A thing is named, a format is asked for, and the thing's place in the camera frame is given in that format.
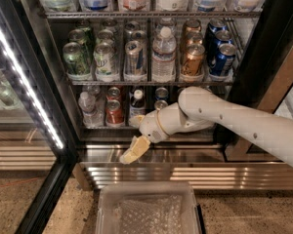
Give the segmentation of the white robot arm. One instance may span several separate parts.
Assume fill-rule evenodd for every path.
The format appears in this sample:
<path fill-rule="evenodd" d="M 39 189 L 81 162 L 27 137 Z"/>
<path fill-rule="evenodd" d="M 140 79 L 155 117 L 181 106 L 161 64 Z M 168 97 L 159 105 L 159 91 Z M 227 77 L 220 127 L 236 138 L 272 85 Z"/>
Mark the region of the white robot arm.
<path fill-rule="evenodd" d="M 200 87 L 187 87 L 178 101 L 144 116 L 136 116 L 141 135 L 120 157 L 131 164 L 153 143 L 175 133 L 206 129 L 217 123 L 269 152 L 293 168 L 293 120 L 225 101 Z"/>

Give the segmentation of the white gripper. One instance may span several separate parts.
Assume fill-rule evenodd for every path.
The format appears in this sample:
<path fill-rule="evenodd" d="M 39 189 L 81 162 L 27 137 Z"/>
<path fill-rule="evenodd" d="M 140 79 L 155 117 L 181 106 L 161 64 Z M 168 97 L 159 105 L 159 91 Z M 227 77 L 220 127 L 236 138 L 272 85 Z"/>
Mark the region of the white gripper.
<path fill-rule="evenodd" d="M 135 115 L 129 119 L 129 125 L 139 128 L 142 136 L 132 138 L 129 148 L 121 155 L 122 164 L 131 164 L 142 157 L 149 149 L 150 143 L 166 140 L 175 133 L 189 132 L 193 123 L 177 103 L 144 115 Z"/>

